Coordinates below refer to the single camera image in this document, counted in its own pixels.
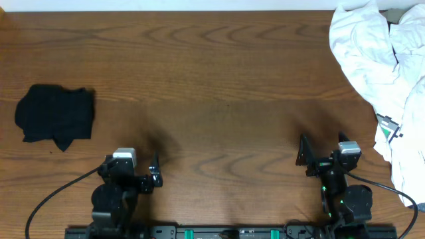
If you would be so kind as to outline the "black t-shirt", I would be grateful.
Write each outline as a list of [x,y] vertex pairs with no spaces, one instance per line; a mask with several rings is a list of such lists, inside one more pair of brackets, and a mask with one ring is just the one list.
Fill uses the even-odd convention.
[[52,140],[66,151],[77,139],[90,139],[94,121],[95,92],[59,85],[34,84],[18,102],[15,123],[25,143]]

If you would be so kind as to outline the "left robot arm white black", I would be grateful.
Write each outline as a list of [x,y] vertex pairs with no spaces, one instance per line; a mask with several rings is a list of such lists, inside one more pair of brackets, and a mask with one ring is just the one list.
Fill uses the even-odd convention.
[[97,170],[104,183],[92,193],[93,222],[86,229],[87,238],[149,238],[148,227],[131,219],[139,195],[163,186],[158,153],[153,154],[148,174],[137,176],[136,165],[134,148],[119,148],[106,156]]

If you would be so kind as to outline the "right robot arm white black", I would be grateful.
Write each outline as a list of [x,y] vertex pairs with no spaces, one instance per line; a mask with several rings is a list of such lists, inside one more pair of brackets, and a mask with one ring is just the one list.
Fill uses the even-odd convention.
[[357,167],[361,148],[339,133],[338,148],[328,157],[318,157],[307,137],[300,135],[296,165],[305,166],[308,177],[321,181],[321,203],[329,222],[315,230],[316,238],[368,238],[365,222],[372,218],[372,190],[349,185],[349,171]]

